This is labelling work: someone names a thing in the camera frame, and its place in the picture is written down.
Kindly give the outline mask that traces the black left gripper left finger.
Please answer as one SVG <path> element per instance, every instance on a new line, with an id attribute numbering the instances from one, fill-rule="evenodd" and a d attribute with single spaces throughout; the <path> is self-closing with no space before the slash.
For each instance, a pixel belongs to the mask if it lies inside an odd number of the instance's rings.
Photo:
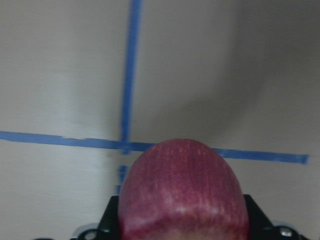
<path id="1" fill-rule="evenodd" d="M 97 240 L 120 239 L 120 227 L 118 222 L 118 204 L 118 195 L 114 195 L 109 199 L 109 202 L 97 227 Z"/>

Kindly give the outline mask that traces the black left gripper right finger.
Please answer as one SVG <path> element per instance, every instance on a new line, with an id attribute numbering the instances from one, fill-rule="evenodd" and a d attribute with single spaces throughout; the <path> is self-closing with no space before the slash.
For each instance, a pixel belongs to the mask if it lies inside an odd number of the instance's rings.
<path id="1" fill-rule="evenodd" d="M 249 217 L 249 240 L 276 240 L 275 227 L 249 194 L 244 194 Z"/>

